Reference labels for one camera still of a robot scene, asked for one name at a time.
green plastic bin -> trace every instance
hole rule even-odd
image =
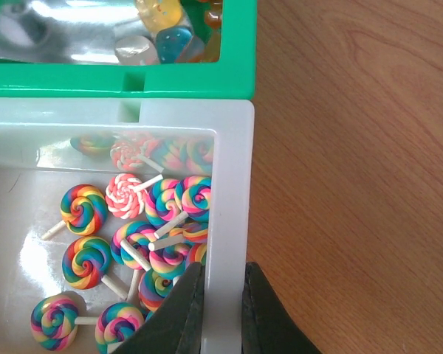
[[[202,39],[207,4],[183,0]],[[251,99],[255,89],[256,0],[224,0],[217,63],[156,66],[0,61],[0,97],[177,97]]]

yellow bead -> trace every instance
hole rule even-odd
[[[140,18],[150,32],[176,26],[182,18],[179,0],[136,0]]]

scratch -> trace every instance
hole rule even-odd
[[[9,193],[13,190],[13,188],[15,188],[16,184],[18,183],[18,180],[21,177],[21,173],[18,175],[18,178],[16,179],[15,183],[13,184],[13,186],[10,188],[10,190],[8,191]]]

brown tabletop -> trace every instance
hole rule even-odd
[[[443,0],[259,0],[249,260],[325,354],[443,354]]]

white plastic bin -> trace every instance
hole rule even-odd
[[[75,235],[40,239],[61,220],[59,204],[70,187],[103,190],[118,173],[111,161],[84,156],[69,143],[103,131],[214,144],[202,353],[240,353],[253,120],[245,100],[0,99],[0,353],[47,353],[30,332],[32,309],[45,297],[74,291],[86,300],[84,316],[119,301],[104,285],[77,291],[66,284],[61,261]],[[172,170],[165,177],[190,174]],[[110,240],[126,222],[109,217],[97,234]],[[132,270],[114,263],[110,274],[129,285]],[[80,326],[66,353],[98,353],[94,328]]]

